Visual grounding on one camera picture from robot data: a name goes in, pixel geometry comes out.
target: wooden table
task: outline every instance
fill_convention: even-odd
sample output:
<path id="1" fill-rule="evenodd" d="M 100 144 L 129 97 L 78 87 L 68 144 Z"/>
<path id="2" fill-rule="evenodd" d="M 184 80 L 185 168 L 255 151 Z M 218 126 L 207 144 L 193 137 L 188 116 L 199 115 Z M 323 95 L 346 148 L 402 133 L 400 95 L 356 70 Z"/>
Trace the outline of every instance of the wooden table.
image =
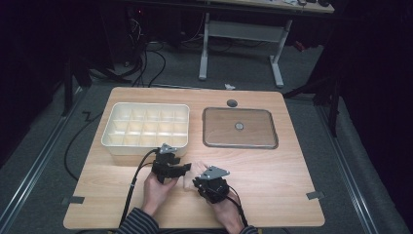
<path id="1" fill-rule="evenodd" d="M 269 110 L 279 137 L 277 149 L 212 148 L 203 144 L 202 113 L 206 107 Z M 131 179 L 142 156 L 114 156 L 101 144 L 112 106 L 117 102 L 183 103 L 190 108 L 189 142 L 181 164 L 204 161 L 228 170 L 225 176 L 241 197 L 248 223 L 256 227 L 321 226 L 324 216 L 294 132 L 283 97 L 275 92 L 115 88 L 107 102 L 74 197 L 64 219 L 69 229 L 116 228 L 119 225 Z M 151 167 L 138 175 L 131 208 L 142 203 L 143 180 Z M 161 228 L 221 227 L 211 208 L 196 190 L 183 189 L 183 178 L 155 218 Z"/>

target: human hand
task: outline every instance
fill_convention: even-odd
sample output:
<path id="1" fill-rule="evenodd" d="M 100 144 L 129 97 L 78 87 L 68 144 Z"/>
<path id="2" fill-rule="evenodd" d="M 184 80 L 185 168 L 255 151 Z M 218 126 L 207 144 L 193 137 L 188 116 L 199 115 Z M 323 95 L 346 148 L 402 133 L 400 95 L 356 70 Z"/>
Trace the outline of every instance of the human hand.
<path id="1" fill-rule="evenodd" d="M 153 216 L 155 212 L 166 201 L 170 191 L 176 185 L 179 178 L 173 178 L 170 182 L 162 184 L 158 181 L 157 176 L 154 173 L 150 173 L 145 179 L 143 189 L 143 205 L 142 210 Z"/>
<path id="2" fill-rule="evenodd" d="M 240 204 L 240 200 L 233 192 L 230 191 L 227 196 L 236 201 L 238 205 Z M 210 202 L 207 203 L 215 212 L 216 219 L 224 225 L 225 229 L 227 229 L 230 234 L 239 234 L 244 229 L 238 208 L 233 202 L 225 199 L 222 202 L 215 204 Z"/>

